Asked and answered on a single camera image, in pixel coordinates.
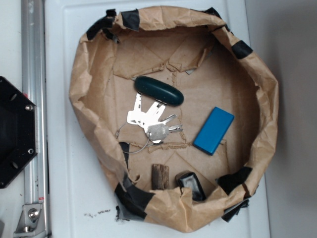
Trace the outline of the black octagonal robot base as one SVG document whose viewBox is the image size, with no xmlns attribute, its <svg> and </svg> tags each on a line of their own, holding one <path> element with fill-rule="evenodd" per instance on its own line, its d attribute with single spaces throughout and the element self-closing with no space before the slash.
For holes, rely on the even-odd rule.
<svg viewBox="0 0 317 238">
<path fill-rule="evenodd" d="M 0 187 L 4 189 L 37 155 L 36 105 L 0 78 Z"/>
</svg>

